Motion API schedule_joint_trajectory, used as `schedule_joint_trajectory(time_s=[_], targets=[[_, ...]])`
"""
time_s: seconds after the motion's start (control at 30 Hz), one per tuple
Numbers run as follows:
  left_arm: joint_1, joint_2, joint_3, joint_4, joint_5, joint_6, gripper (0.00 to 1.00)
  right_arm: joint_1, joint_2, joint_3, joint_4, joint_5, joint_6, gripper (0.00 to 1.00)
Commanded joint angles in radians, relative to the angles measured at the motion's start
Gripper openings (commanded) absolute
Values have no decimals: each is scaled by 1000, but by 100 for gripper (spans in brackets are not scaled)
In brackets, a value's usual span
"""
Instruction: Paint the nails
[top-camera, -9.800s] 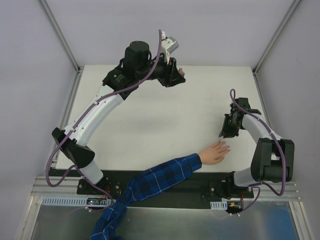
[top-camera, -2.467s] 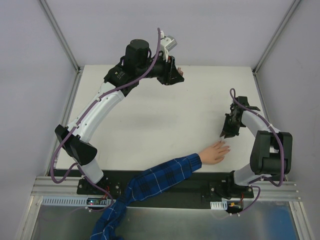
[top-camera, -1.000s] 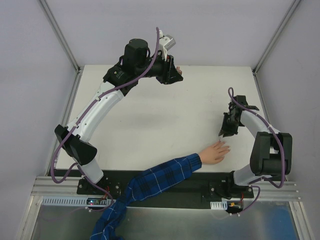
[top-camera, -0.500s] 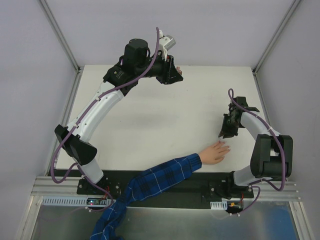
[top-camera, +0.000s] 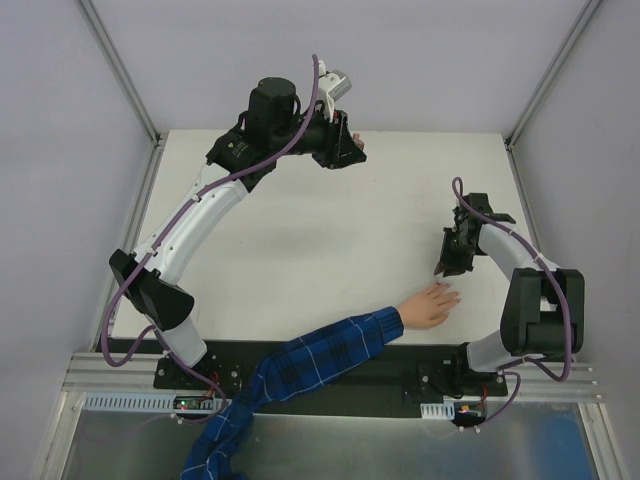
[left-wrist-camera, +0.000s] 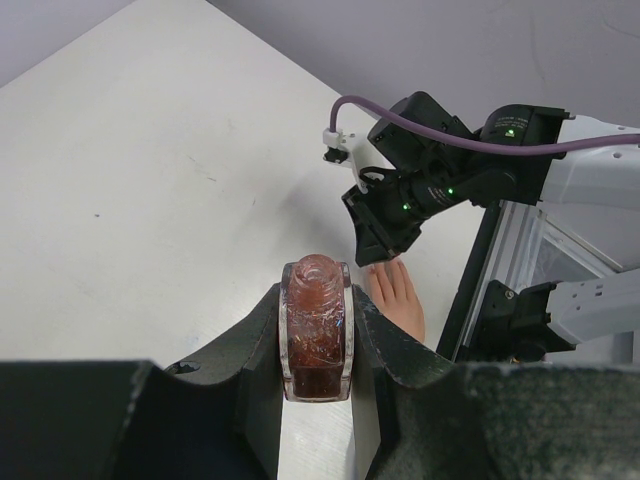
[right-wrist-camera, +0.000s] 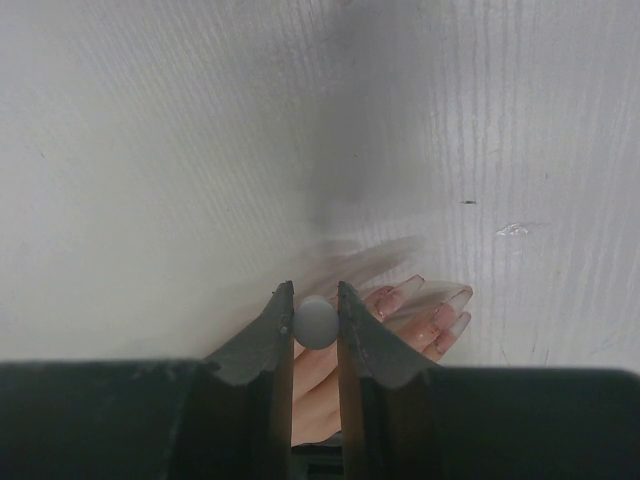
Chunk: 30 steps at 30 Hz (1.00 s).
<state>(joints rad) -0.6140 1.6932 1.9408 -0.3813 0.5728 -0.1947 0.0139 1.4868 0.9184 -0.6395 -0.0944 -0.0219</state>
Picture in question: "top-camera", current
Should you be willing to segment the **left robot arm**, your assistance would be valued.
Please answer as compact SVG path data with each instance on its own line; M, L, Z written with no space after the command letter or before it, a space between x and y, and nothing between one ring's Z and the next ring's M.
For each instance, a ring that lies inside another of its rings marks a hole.
M336 102L351 88L338 70L319 75L310 106L301 107L295 85L267 77L251 91L247 109L206 155L181 205L130 253L116 250L109 266L136 311L156 328L180 361L176 375L188 388L211 377L207 352L191 319L194 298L178 285L192 256L220 220L276 167L285 155L309 155L322 168L337 170L363 163L362 145Z

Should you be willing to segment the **blue plaid sleeve forearm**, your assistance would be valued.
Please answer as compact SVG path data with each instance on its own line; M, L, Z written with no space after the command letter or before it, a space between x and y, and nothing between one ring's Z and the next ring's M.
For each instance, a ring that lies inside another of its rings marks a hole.
M248 436L254 414L271 403L310 394L378 356L401 337L396 308L349 317L290 340L259 362L225 410L209 420L191 447L182 479L244 479L232 457Z

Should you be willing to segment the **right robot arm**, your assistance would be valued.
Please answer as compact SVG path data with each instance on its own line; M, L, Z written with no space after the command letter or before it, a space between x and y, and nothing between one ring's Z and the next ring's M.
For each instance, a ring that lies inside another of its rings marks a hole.
M547 260L517 232L510 215L492 210L487 194L457 199L435 275L462 275L472 271L475 257L486 256L509 288L498 330L459 345L449 363L432 371L431 387L453 398L478 394L524 363L565 381L584 340L584 276Z

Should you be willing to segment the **mannequin hand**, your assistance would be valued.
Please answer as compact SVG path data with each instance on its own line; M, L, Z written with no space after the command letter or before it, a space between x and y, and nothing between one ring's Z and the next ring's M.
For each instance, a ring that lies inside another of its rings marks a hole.
M431 329L445 322L459 303L459 293L452 290L450 284L435 282L410 296L396 309L405 328Z

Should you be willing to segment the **pink nail polish bottle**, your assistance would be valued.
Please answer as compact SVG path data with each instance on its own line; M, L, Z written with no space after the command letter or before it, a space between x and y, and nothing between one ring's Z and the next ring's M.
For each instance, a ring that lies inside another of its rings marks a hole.
M360 150L363 150L363 149L364 149L364 142L363 142L363 140L361 139L361 136L360 136L360 134L359 134L359 133L354 133L354 134L352 135L352 139L353 139L354 143L356 144L356 146L357 146Z

